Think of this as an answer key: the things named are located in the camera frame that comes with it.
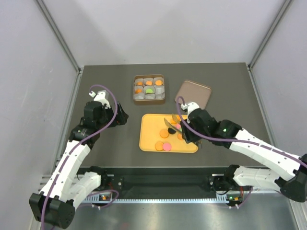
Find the brown cookie tin box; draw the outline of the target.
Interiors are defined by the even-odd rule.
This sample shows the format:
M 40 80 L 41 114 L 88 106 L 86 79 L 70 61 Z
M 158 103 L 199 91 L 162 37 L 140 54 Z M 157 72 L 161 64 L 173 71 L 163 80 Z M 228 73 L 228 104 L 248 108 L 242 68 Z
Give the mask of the brown cookie tin box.
M 136 105 L 161 105 L 165 103 L 165 77 L 162 74 L 136 75 L 132 98 Z

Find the green cookie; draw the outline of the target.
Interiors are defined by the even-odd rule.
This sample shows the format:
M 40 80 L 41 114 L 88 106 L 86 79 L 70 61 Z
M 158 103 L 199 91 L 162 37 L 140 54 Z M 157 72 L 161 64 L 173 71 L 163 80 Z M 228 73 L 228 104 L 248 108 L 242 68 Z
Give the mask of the green cookie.
M 148 89 L 146 89 L 145 93 L 146 93 L 146 94 L 152 94 L 152 93 L 154 93 L 154 92 L 153 92 L 152 89 L 148 88 Z

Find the tan flower cookie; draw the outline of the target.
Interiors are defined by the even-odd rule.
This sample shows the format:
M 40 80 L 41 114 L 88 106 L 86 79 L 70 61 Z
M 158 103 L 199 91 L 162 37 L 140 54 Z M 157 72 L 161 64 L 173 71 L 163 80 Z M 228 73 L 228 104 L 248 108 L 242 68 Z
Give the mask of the tan flower cookie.
M 146 86 L 152 86 L 152 84 L 153 84 L 153 83 L 152 83 L 151 81 L 147 81 L 147 82 L 145 83 Z

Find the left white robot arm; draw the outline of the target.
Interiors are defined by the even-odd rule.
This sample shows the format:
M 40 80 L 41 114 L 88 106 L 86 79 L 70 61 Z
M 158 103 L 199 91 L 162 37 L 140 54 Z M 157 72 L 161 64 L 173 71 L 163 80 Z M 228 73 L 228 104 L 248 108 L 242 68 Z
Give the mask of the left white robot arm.
M 107 188 L 109 179 L 99 171 L 86 172 L 81 180 L 73 183 L 77 172 L 107 128 L 125 125 L 128 115 L 114 94 L 106 87 L 94 92 L 92 100 L 84 107 L 83 117 L 71 131 L 65 151 L 48 182 L 29 198 L 29 205 L 36 221 L 66 229 L 72 222 L 79 205 L 95 189 Z

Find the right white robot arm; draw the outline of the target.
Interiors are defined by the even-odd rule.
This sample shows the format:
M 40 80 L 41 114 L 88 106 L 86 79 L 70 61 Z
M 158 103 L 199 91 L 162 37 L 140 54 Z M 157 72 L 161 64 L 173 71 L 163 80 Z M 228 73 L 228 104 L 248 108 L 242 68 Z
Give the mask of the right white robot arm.
M 285 197 L 304 203 L 307 199 L 307 157 L 280 150 L 253 136 L 240 125 L 230 121 L 216 121 L 205 109 L 195 102 L 185 103 L 180 96 L 176 102 L 180 115 L 186 112 L 180 125 L 187 143 L 203 139 L 241 153 L 265 169 L 230 165 L 224 173 L 224 184 L 234 190 L 238 186 L 255 186 L 275 190 Z

